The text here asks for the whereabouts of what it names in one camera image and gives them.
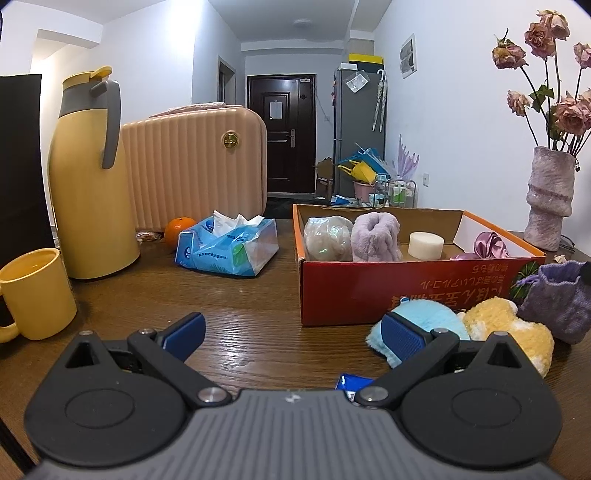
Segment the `light blue plush toy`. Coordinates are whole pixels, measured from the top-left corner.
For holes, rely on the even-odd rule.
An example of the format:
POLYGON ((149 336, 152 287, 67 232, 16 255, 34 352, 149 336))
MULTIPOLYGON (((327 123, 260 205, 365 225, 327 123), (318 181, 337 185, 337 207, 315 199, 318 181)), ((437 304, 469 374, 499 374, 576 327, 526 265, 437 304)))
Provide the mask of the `light blue plush toy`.
POLYGON ((367 345, 384 356, 396 368, 432 340, 431 332, 447 329, 469 341, 464 324, 449 307, 432 300, 404 300, 370 329, 367 345))

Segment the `yellow plush toy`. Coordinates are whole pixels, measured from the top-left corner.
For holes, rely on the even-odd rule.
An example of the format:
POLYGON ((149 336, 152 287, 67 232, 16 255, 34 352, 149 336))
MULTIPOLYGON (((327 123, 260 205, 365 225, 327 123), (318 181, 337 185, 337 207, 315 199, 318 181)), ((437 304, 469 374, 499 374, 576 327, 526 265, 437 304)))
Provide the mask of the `yellow plush toy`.
POLYGON ((517 312, 514 302, 494 297, 480 302, 467 312, 459 312, 457 316, 475 341, 485 341, 496 331, 508 332, 540 375, 545 377, 551 367, 554 338, 545 325, 522 320, 517 312))

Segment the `white round sponge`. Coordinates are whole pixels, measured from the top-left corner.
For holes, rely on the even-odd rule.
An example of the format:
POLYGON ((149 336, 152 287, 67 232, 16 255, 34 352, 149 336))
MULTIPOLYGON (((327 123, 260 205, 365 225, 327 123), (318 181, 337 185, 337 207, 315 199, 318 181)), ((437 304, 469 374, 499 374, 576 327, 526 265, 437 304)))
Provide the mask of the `white round sponge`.
POLYGON ((439 260, 443 254, 445 239, 431 232, 413 232, 410 235, 408 254, 422 261, 439 260))

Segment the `lilac fluffy scrunchie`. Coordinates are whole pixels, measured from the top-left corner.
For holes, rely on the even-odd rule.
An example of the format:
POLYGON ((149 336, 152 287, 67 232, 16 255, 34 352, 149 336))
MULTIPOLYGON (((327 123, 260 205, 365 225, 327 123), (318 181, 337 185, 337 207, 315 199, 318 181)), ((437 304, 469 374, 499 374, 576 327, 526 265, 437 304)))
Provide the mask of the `lilac fluffy scrunchie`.
POLYGON ((388 212, 360 215, 353 223, 351 246, 355 262, 398 262, 403 258, 398 236, 401 225, 388 212))

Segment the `pink satin scrunchie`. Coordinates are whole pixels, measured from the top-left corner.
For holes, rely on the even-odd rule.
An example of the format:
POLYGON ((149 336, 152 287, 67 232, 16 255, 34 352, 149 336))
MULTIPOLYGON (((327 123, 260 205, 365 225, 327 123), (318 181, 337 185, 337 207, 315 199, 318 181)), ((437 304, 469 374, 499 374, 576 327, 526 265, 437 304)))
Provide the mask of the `pink satin scrunchie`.
POLYGON ((509 253, 503 239, 493 231, 482 232, 475 239, 473 251, 464 252, 453 260, 488 260, 506 259, 509 253))

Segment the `white mesh bath puff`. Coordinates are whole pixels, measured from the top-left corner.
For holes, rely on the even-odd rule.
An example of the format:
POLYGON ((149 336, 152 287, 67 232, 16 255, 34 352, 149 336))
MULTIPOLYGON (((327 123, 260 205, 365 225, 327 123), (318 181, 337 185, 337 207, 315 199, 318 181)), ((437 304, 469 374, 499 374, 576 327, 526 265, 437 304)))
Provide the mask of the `white mesh bath puff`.
POLYGON ((349 262, 353 260, 353 222, 342 216, 311 217, 304 226, 308 260, 349 262))

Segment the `purple knitted pouch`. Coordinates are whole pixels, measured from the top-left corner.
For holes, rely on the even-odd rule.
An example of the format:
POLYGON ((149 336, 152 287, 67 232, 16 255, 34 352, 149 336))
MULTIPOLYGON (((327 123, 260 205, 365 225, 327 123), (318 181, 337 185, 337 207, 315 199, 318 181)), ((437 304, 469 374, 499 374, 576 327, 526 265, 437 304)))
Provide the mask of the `purple knitted pouch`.
POLYGON ((517 286, 528 288, 518 307, 520 318, 545 325, 556 339, 571 345, 584 339, 591 324, 589 262, 545 264, 517 286))

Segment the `blue handkerchief tissue pack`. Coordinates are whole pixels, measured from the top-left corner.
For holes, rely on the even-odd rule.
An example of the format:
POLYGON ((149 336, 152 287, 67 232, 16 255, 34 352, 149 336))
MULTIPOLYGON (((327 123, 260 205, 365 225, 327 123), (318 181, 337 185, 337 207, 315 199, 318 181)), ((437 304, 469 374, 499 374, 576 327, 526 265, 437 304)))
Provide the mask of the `blue handkerchief tissue pack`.
POLYGON ((353 402, 355 401, 356 393, 363 388, 366 388, 373 382, 374 380, 372 378, 344 373, 339 376, 337 384, 335 384, 335 390, 344 391, 346 398, 353 402))

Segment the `orange fruit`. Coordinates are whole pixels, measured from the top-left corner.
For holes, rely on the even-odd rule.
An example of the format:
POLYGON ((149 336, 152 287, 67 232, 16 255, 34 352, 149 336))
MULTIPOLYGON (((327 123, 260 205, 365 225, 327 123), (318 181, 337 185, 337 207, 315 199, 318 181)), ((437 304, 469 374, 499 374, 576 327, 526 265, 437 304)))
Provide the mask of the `orange fruit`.
POLYGON ((164 229, 164 242, 172 250, 175 250, 179 234, 194 226, 197 222, 190 217, 177 217, 168 222, 164 229))

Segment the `yellow thermos jug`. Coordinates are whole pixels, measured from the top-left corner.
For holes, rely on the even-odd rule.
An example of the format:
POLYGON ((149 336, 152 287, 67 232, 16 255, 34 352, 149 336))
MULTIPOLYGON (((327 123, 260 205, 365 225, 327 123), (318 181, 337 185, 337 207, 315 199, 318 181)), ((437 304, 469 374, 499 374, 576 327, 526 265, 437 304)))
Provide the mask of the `yellow thermos jug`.
POLYGON ((102 278, 140 255, 120 145, 121 91, 103 66, 63 81, 48 175, 68 276, 102 278))

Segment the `black monitor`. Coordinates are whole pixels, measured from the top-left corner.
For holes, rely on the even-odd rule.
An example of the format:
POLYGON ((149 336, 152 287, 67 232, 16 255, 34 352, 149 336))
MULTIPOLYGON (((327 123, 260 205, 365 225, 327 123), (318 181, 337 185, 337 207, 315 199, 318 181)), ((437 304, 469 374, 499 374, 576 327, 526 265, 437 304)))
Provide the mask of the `black monitor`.
POLYGON ((1 78, 1 264, 54 245, 40 151, 41 76, 1 78))

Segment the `pink ribbed suitcase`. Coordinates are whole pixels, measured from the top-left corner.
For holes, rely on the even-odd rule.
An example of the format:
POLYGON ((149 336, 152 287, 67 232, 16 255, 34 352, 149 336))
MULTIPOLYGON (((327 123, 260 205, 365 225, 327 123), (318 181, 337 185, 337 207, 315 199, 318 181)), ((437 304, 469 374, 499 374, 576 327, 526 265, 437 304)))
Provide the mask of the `pink ribbed suitcase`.
POLYGON ((266 126, 242 106, 206 105, 127 123, 121 130, 135 228, 215 211, 252 218, 266 208, 266 126))

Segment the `pink textured vase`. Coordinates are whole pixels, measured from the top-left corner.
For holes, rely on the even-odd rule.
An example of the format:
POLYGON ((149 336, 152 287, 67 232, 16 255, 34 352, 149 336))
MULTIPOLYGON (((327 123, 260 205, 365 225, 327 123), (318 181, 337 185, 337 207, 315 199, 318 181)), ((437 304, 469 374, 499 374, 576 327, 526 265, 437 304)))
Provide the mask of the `pink textured vase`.
POLYGON ((541 250, 559 249, 563 219, 572 215, 575 164, 576 159, 568 153, 543 146, 534 148, 524 239, 541 250))

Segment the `dark entrance door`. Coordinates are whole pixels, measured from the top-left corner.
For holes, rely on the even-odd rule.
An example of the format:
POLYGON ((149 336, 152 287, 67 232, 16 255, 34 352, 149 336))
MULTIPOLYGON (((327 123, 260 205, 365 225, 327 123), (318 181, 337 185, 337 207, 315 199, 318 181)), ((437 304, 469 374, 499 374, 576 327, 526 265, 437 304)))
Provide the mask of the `dark entrance door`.
POLYGON ((315 191, 317 90, 314 74, 253 75, 247 107, 266 124, 267 190, 273 194, 315 191))

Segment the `white wall panel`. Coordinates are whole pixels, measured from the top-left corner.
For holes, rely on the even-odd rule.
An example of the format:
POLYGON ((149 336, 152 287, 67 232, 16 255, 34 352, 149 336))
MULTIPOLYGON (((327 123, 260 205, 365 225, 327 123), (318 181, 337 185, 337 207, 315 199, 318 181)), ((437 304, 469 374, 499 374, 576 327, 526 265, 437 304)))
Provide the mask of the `white wall panel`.
POLYGON ((401 46, 400 71, 403 79, 408 78, 417 71, 417 49, 414 34, 401 46))

